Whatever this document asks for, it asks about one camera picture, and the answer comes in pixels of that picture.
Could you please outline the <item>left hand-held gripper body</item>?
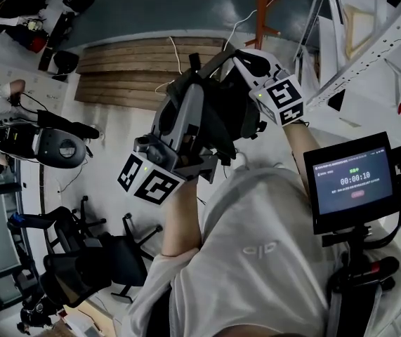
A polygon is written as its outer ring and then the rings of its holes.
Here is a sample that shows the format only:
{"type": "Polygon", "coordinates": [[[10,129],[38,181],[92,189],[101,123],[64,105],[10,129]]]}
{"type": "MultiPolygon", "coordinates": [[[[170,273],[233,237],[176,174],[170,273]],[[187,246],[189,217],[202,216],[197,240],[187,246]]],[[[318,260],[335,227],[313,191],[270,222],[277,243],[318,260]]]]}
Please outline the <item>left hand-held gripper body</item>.
{"type": "Polygon", "coordinates": [[[197,139],[202,122],[204,92],[192,84],[175,108],[168,130],[162,128],[163,114],[173,104],[164,100],[152,130],[134,140],[133,151],[121,170],[118,183],[127,197],[161,206],[183,183],[198,177],[213,182],[218,156],[197,139]]]}

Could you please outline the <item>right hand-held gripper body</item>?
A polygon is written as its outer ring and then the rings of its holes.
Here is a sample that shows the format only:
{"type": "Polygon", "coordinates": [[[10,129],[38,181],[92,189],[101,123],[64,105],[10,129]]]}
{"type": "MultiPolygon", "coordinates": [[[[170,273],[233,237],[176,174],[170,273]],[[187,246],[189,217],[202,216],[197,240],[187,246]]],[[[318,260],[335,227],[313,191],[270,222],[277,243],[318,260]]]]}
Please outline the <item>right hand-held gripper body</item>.
{"type": "Polygon", "coordinates": [[[232,61],[250,88],[249,97],[267,118],[278,126],[303,118],[304,93],[298,79],[273,54],[237,49],[232,61]]]}

